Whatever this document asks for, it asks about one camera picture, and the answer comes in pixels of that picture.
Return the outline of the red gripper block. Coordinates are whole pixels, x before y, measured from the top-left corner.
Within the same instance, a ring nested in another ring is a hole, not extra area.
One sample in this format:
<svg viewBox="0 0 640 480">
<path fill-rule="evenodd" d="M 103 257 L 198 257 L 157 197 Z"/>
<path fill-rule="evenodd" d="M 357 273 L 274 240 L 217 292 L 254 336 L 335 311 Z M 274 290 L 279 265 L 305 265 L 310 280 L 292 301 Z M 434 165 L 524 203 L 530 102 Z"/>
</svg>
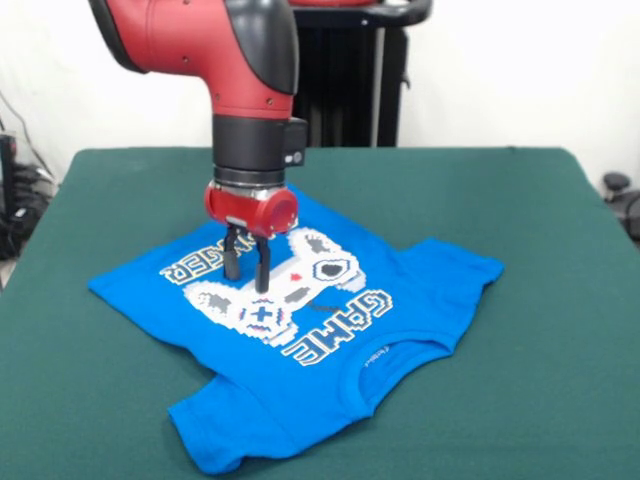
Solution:
<svg viewBox="0 0 640 480">
<path fill-rule="evenodd" d="M 298 200 L 286 187 L 249 189 L 223 186 L 210 182 L 205 189 L 204 203 L 210 217 L 227 224 L 223 242 L 223 264 L 226 279 L 239 279 L 236 241 L 242 227 L 256 236 L 259 255 L 256 266 L 255 290 L 269 290 L 271 250 L 269 240 L 273 235 L 287 233 L 298 219 Z"/>
</svg>

